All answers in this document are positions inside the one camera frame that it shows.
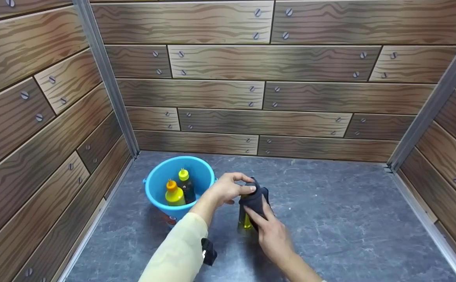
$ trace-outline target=gray floor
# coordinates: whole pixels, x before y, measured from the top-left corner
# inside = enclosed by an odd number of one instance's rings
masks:
[[[141,152],[124,177],[68,282],[136,282],[169,227],[146,199],[142,179],[183,155]],[[329,282],[456,281],[456,276],[380,164],[188,154],[217,177],[241,171],[270,190],[296,251]],[[195,281],[285,281],[257,239],[237,231],[238,204],[209,229],[218,252]]]

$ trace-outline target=plastic bucket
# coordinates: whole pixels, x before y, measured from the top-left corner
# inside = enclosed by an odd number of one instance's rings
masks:
[[[203,159],[188,155],[173,157],[163,161],[151,170],[147,178],[143,179],[146,197],[155,206],[165,213],[165,220],[170,227],[174,226],[190,208],[196,203],[172,207],[165,201],[165,184],[172,179],[179,184],[179,171],[185,168],[193,182],[196,198],[198,199],[215,182],[214,171]]]

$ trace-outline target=plastic bottle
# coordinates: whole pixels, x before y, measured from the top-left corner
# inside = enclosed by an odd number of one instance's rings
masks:
[[[177,183],[174,180],[169,179],[166,187],[167,192],[165,192],[165,200],[169,206],[181,206],[186,204],[183,190],[177,187]]]
[[[184,168],[179,171],[179,187],[183,189],[184,200],[187,204],[193,203],[196,200],[195,188],[191,181],[190,174]]]

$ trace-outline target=wooden plank wall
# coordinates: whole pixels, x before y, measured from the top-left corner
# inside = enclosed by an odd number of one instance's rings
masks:
[[[456,89],[398,173],[456,252]]]
[[[142,150],[385,162],[456,54],[456,0],[91,2]]]
[[[0,0],[0,282],[56,280],[129,160],[72,2]]]

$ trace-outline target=yellow bottle cap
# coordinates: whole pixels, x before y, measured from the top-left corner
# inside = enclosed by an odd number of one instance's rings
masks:
[[[169,179],[169,181],[167,181],[167,191],[170,191],[170,192],[173,192],[177,189],[177,183],[172,180],[172,179]]]
[[[188,178],[190,178],[190,174],[188,173],[188,171],[184,168],[181,168],[181,170],[179,171],[179,180],[186,181],[188,180]]]

